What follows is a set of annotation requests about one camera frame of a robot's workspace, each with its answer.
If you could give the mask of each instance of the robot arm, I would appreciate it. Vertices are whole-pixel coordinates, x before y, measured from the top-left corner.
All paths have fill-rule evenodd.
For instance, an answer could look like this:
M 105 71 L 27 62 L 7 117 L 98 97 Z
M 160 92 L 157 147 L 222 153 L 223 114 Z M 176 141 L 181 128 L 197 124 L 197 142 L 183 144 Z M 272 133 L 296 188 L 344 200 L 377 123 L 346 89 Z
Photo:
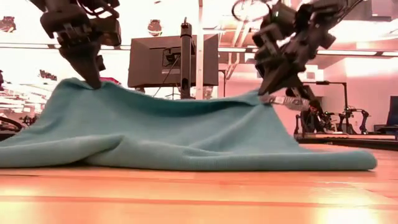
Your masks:
M 298 11 L 280 1 L 263 18 L 260 31 L 253 35 L 259 48 L 255 54 L 256 68 L 263 78 L 258 95 L 271 94 L 288 88 L 301 104 L 312 100 L 297 76 L 305 71 L 305 64 L 314 59 L 319 46 L 328 49 L 335 37 L 328 31 L 337 25 L 362 0 L 316 0 L 302 4 Z M 290 40 L 279 47 L 278 40 Z M 305 107 L 291 107 L 305 110 Z
M 53 39 L 57 33 L 59 52 L 63 58 L 86 80 L 98 89 L 101 87 L 100 71 L 104 70 L 101 44 L 121 45 L 119 14 L 114 10 L 118 0 L 30 0 L 43 11 L 40 23 Z M 100 18 L 104 12 L 111 16 Z
M 334 113 L 322 112 L 320 113 L 320 119 L 322 121 L 323 128 L 327 131 L 335 131 L 335 127 L 332 124 L 331 116 L 335 115 Z
M 352 112 L 360 112 L 362 114 L 362 122 L 359 127 L 361 134 L 369 134 L 368 130 L 366 129 L 366 121 L 368 120 L 369 113 L 363 109 L 349 109 Z

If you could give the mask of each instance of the monitor stand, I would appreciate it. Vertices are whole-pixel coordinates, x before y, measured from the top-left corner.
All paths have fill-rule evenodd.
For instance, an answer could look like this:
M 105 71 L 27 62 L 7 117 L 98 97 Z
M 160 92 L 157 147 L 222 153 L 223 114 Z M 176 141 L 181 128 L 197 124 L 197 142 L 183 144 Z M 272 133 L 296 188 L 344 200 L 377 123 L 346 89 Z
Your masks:
M 187 18 L 181 24 L 181 99 L 192 99 L 191 97 L 191 59 L 194 54 L 194 44 L 192 42 L 192 26 L 187 23 Z

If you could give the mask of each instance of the black pole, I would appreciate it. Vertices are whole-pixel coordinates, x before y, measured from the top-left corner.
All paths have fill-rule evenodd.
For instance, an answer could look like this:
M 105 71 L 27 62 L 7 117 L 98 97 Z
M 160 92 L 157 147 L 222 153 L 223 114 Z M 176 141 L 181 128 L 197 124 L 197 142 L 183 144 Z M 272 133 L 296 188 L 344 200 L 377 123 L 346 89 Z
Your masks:
M 348 127 L 349 127 L 348 115 L 350 113 L 347 113 L 347 111 L 349 110 L 349 108 L 348 108 L 347 83 L 343 82 L 343 83 L 340 83 L 340 84 L 342 84 L 343 87 L 344 87 L 344 107 L 345 107 L 344 111 L 346 112 L 346 132 L 347 132 L 347 134 L 349 134 L 349 132 L 348 132 Z
M 225 75 L 225 70 L 218 70 L 218 72 L 222 72 L 224 74 L 224 80 L 223 80 L 223 97 L 225 97 L 225 86 L 226 86 L 226 75 Z
M 191 98 L 192 26 L 185 18 L 181 24 L 181 99 Z

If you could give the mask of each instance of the computer monitor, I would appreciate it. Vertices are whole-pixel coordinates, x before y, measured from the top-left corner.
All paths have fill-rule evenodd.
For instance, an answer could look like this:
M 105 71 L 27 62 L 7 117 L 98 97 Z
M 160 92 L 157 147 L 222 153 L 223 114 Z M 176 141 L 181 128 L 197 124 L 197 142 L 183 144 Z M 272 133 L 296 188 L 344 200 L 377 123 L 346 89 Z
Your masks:
M 398 96 L 390 96 L 390 111 L 388 112 L 387 125 L 398 125 Z
M 192 36 L 192 40 L 196 45 L 195 35 Z M 204 40 L 203 86 L 218 86 L 218 34 L 205 35 Z M 132 39 L 128 87 L 180 86 L 181 60 L 178 60 L 170 71 L 173 59 L 180 53 L 181 38 L 179 36 Z M 192 53 L 191 86 L 195 86 L 197 60 L 195 50 L 192 50 Z

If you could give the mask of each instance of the wooden table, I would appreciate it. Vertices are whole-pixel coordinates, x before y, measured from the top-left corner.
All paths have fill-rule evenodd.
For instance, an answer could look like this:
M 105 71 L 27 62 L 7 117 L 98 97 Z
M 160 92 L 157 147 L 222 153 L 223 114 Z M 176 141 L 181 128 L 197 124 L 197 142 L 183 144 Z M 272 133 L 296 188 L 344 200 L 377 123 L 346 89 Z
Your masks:
M 398 223 L 398 152 L 372 152 L 372 172 L 3 169 L 0 223 Z

